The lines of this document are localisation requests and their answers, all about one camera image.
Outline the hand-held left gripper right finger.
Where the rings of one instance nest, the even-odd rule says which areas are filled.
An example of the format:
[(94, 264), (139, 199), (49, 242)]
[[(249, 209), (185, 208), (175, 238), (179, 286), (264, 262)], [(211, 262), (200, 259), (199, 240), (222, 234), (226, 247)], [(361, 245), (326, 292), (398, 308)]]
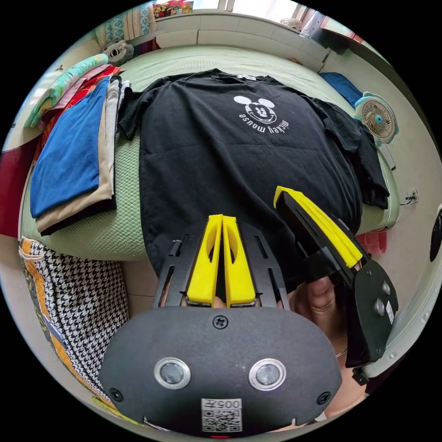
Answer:
[(256, 293), (235, 217), (222, 216), (227, 307), (253, 304)]

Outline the person's right hand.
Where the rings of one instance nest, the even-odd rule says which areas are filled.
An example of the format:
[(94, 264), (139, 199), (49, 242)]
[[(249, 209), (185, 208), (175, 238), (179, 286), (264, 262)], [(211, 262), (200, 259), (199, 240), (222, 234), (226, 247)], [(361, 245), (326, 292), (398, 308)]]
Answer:
[(302, 283), (289, 294), (293, 312), (318, 326), (330, 340), (335, 353), (347, 348), (344, 317), (338, 308), (334, 285), (328, 277), (311, 283)]

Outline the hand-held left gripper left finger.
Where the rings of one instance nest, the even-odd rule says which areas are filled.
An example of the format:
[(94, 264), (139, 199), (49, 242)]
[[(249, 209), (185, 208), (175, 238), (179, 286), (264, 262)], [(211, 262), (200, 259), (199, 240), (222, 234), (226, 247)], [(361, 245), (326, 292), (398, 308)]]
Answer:
[(204, 228), (186, 292), (191, 304), (215, 304), (222, 218), (222, 214), (209, 216)]

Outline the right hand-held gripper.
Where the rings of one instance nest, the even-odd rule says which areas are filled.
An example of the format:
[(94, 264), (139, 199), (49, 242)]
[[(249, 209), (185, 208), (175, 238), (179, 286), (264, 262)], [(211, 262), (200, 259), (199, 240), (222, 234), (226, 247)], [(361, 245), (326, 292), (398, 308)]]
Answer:
[(347, 367), (382, 358), (392, 332), (398, 299), (384, 268), (370, 258), (340, 219), (326, 214), (302, 192), (278, 186), (274, 207), (294, 235), (302, 278), (328, 277), (344, 307)]

